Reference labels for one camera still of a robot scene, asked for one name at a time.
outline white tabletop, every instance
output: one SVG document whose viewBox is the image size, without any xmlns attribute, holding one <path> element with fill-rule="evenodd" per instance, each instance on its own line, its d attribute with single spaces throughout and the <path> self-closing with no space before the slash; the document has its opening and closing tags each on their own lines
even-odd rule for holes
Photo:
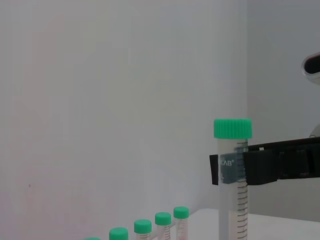
<svg viewBox="0 0 320 240">
<path fill-rule="evenodd" d="M 201 209 L 188 220 L 189 240 L 218 240 L 218 210 Z M 319 240 L 320 222 L 249 214 L 248 240 Z M 176 240 L 176 227 L 171 228 Z"/>
</svg>

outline gray wall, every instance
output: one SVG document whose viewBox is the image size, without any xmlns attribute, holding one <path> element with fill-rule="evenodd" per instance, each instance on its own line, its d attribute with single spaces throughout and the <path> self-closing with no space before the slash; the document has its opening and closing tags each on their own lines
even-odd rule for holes
<svg viewBox="0 0 320 240">
<path fill-rule="evenodd" d="M 247 113 L 245 1 L 0 4 L 2 239 L 133 237 L 218 206 L 213 119 Z"/>
<path fill-rule="evenodd" d="M 320 52 L 320 1 L 248 1 L 248 116 L 251 144 L 307 138 L 320 123 L 320 86 L 301 63 Z M 250 187 L 250 211 L 320 221 L 320 179 Z"/>
</svg>

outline green screw cap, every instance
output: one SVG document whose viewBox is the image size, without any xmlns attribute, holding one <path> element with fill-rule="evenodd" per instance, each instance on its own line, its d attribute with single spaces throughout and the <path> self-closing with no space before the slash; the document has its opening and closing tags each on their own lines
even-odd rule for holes
<svg viewBox="0 0 320 240">
<path fill-rule="evenodd" d="M 217 139 L 250 139 L 252 122 L 248 118 L 214 120 L 214 137 Z"/>
<path fill-rule="evenodd" d="M 128 229 L 125 227 L 115 227 L 109 231 L 109 240 L 128 240 Z"/>
<path fill-rule="evenodd" d="M 152 223 L 147 219 L 140 219 L 134 222 L 134 232 L 136 234 L 149 234 L 152 232 Z"/>
<path fill-rule="evenodd" d="M 189 217 L 189 208 L 185 206 L 177 206 L 173 209 L 173 216 L 176 219 L 187 219 Z"/>
<path fill-rule="evenodd" d="M 171 214 L 168 212 L 158 212 L 155 215 L 155 224 L 167 226 L 171 224 Z"/>
</svg>

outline clear plastic tube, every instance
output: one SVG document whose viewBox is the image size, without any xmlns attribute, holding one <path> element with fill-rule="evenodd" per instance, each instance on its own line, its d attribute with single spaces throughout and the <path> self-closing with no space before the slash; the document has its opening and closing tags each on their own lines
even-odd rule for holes
<svg viewBox="0 0 320 240">
<path fill-rule="evenodd" d="M 188 240 L 188 218 L 175 219 L 176 240 Z"/>
<path fill-rule="evenodd" d="M 158 240 L 170 240 L 171 239 L 170 225 L 166 225 L 166 226 L 157 225 L 156 231 L 157 231 Z"/>
<path fill-rule="evenodd" d="M 151 235 L 150 233 L 147 234 L 136 234 L 136 240 L 150 240 L 151 239 Z"/>
<path fill-rule="evenodd" d="M 247 240 L 248 184 L 243 152 L 246 139 L 218 139 L 219 240 Z"/>
</svg>

